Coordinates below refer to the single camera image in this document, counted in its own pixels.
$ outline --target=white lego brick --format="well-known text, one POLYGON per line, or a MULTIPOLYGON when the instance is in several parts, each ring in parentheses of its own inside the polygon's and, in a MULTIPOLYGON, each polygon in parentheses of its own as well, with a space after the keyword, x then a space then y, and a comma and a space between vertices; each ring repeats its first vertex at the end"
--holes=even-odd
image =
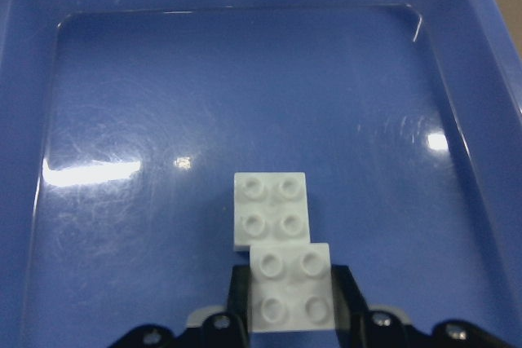
POLYGON ((234 249, 310 243, 304 173, 234 175, 234 249))
POLYGON ((254 245, 252 332, 335 329, 328 244, 254 245))

